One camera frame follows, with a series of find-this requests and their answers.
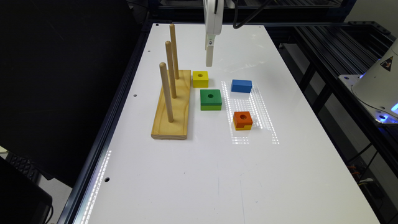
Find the black cable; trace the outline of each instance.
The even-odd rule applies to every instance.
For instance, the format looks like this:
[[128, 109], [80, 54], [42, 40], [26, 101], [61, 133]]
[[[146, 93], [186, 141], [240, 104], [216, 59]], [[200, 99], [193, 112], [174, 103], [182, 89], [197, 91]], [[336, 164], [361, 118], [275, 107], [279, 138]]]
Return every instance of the black cable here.
[[362, 180], [362, 178], [365, 176], [366, 171], [368, 171], [369, 166], [371, 166], [373, 159], [375, 158], [375, 156], [378, 154], [378, 152], [376, 151], [376, 153], [374, 154], [374, 156], [372, 157], [372, 159], [370, 160], [368, 166], [366, 167], [365, 171], [362, 173], [362, 176], [359, 178], [359, 180], [357, 181], [357, 184], [359, 184], [359, 181]]
[[251, 19], [254, 18], [254, 16], [256, 16], [257, 14], [259, 14], [269, 3], [272, 2], [272, 0], [266, 0], [264, 3], [262, 3], [262, 5], [256, 9], [252, 14], [250, 14], [250, 16], [248, 16], [247, 18], [245, 18], [240, 24], [236, 25], [236, 21], [238, 20], [238, 0], [233, 0], [234, 4], [235, 4], [235, 17], [234, 17], [234, 24], [233, 27], [234, 29], [238, 29], [240, 27], [242, 27], [243, 25], [245, 25], [246, 23], [248, 23]]
[[50, 210], [51, 210], [51, 214], [50, 214], [50, 218], [47, 220], [47, 222], [45, 222], [44, 224], [48, 224], [49, 223], [49, 221], [51, 220], [51, 218], [52, 218], [52, 215], [54, 214], [54, 208], [52, 207], [52, 205], [51, 205], [51, 208], [50, 208]]
[[387, 224], [390, 224], [390, 222], [398, 215], [398, 212], [390, 219], [390, 221], [387, 222]]
[[372, 143], [369, 143], [361, 152], [359, 152], [357, 155], [355, 155], [349, 161], [347, 161], [347, 164], [349, 164], [353, 160], [357, 159], [362, 153], [364, 153], [366, 150], [368, 150], [371, 146], [372, 146]]

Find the yellow block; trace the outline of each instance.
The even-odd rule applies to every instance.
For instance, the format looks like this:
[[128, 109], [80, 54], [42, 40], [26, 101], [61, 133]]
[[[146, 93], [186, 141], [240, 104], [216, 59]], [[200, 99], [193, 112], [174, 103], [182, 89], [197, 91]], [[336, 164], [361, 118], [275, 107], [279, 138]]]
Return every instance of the yellow block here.
[[208, 88], [209, 76], [206, 71], [193, 71], [192, 80], [194, 88]]
[[170, 123], [167, 119], [162, 87], [151, 132], [154, 139], [184, 140], [187, 138], [191, 70], [180, 70], [179, 74], [180, 78], [175, 80], [177, 97], [172, 98], [174, 121]]

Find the blue light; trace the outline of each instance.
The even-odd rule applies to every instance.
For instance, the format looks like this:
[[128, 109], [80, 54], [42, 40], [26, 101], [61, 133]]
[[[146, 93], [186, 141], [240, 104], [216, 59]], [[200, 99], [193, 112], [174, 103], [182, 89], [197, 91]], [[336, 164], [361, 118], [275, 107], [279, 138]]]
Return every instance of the blue light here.
[[398, 110], [398, 103], [391, 108], [391, 111], [394, 112], [394, 113], [398, 113], [397, 110]]
[[386, 116], [384, 119], [380, 119], [380, 122], [385, 122], [388, 116]]

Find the white tabletop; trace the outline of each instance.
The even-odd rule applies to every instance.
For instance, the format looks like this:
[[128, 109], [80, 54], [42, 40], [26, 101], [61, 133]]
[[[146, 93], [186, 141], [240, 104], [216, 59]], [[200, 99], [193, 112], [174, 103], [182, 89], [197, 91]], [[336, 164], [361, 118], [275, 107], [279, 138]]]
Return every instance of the white tabletop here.
[[[187, 140], [151, 138], [170, 40], [153, 26], [83, 223], [379, 223], [263, 26], [223, 26], [211, 68], [205, 26], [176, 33], [180, 69], [208, 71], [222, 110], [200, 111], [191, 88]], [[252, 130], [234, 130], [235, 111]]]

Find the metal frame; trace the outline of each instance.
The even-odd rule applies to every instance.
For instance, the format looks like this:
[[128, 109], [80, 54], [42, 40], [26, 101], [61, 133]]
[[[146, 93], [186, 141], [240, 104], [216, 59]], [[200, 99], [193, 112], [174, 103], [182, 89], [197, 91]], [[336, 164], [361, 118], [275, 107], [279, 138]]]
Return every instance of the metal frame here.
[[[343, 22], [351, 12], [356, 0], [343, 0], [337, 6], [282, 5], [264, 8], [251, 22]], [[250, 15], [258, 6], [240, 6], [238, 21]], [[204, 22], [203, 6], [163, 6], [159, 0], [149, 0], [152, 19], [173, 20], [174, 22]], [[224, 8], [223, 23], [232, 23], [234, 9]]]
[[136, 74], [151, 27], [152, 23], [146, 23], [141, 30], [141, 35], [137, 41], [136, 48], [132, 53], [111, 106], [109, 107], [104, 122], [101, 125], [101, 129], [99, 130], [93, 147], [88, 154], [85, 165], [83, 166], [80, 176], [73, 187], [58, 223], [74, 223], [79, 209], [85, 206], [83, 199], [86, 194], [90, 193], [88, 192], [88, 189], [90, 189], [90, 186], [94, 184], [95, 170], [100, 166], [100, 164], [98, 164], [99, 161], [102, 161], [106, 155], [106, 151], [123, 110], [124, 102], [126, 101], [129, 89]]
[[[319, 38], [325, 35], [322, 31], [329, 29], [334, 33], [334, 37]], [[366, 137], [379, 151], [385, 162], [389, 165], [393, 173], [398, 177], [398, 136], [391, 136], [391, 132], [386, 126], [376, 123], [373, 117], [366, 111], [361, 103], [345, 88], [344, 84], [338, 79], [340, 74], [363, 74], [377, 60], [377, 57], [370, 54], [364, 47], [358, 45], [352, 37], [345, 33], [344, 30], [336, 30], [336, 27], [295, 27], [293, 33], [298, 46], [307, 56], [309, 61], [315, 66], [317, 72], [326, 83], [325, 87], [315, 100], [312, 108], [315, 114], [318, 114], [325, 105], [331, 94], [334, 94], [345, 110], [354, 119], [355, 123], [363, 131]], [[385, 37], [377, 40], [380, 43], [378, 49], [387, 50], [393, 43], [393, 37]], [[352, 52], [344, 52], [344, 50], [334, 52], [338, 46], [338, 42], [344, 43], [344, 47], [351, 49]]]

